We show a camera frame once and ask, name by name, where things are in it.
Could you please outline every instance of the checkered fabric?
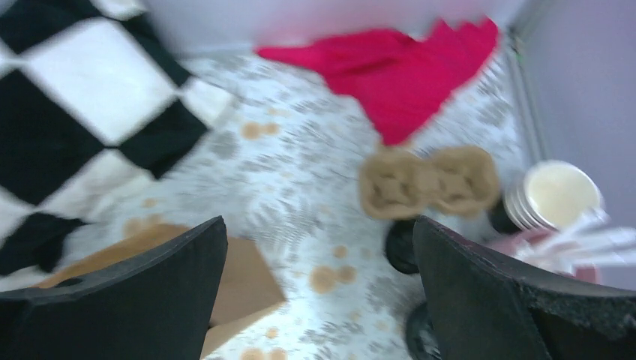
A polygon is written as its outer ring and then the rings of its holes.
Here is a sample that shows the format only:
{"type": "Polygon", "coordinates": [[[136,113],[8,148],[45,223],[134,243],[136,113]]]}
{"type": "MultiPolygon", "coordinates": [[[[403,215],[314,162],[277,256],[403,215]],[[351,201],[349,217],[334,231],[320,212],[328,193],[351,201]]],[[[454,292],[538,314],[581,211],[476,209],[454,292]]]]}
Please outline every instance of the checkered fabric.
{"type": "Polygon", "coordinates": [[[52,271],[69,233],[161,180],[232,102],[135,0],[15,1],[0,15],[0,275],[52,271]]]}

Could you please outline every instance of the stacked cups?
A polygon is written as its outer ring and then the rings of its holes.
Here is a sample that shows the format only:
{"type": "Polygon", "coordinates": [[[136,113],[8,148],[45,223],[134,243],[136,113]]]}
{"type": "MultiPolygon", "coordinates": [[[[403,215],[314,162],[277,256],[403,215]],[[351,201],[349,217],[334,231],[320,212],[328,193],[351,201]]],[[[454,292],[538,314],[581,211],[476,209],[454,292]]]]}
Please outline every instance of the stacked cups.
{"type": "Polygon", "coordinates": [[[603,207],[594,181],[564,161],[537,163],[518,179],[490,213],[501,233],[547,228],[559,230],[574,223],[590,208],[603,207]]]}

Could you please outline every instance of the cardboard box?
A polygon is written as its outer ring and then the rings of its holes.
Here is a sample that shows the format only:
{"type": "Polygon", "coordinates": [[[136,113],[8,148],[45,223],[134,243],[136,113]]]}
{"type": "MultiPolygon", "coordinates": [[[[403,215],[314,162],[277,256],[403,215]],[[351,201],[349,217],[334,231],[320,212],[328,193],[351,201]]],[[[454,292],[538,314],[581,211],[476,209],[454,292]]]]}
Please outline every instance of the cardboard box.
{"type": "MultiPolygon", "coordinates": [[[[152,226],[63,268],[35,286],[54,287],[66,279],[104,269],[168,242],[186,231],[188,228],[180,225],[152,226]]],[[[228,238],[227,241],[227,258],[201,358],[286,301],[254,242],[244,238],[228,238]]]]}

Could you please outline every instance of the red towel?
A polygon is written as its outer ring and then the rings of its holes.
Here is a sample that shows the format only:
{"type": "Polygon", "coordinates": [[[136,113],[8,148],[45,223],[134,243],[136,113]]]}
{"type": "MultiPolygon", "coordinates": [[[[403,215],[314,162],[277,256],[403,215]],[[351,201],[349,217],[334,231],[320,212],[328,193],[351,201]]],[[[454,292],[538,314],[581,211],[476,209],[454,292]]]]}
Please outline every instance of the red towel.
{"type": "Polygon", "coordinates": [[[489,19],[453,29],[438,20],[415,40],[391,29],[327,37],[296,48],[263,47],[265,59],[311,69],[339,95],[358,99],[385,145],[398,145],[473,78],[497,47],[489,19]]]}

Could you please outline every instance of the black boot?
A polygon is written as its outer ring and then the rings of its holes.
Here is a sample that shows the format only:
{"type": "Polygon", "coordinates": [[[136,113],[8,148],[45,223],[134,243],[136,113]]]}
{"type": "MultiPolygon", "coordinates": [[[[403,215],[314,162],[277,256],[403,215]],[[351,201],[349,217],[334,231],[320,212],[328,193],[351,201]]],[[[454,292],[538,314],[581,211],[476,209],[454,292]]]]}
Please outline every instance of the black boot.
{"type": "Polygon", "coordinates": [[[414,360],[442,359],[426,302],[416,307],[406,319],[404,332],[406,347],[414,360]]]}
{"type": "Polygon", "coordinates": [[[415,224],[416,219],[395,221],[386,235],[384,243],[386,259],[402,274],[419,273],[413,251],[413,227],[415,224]]]}

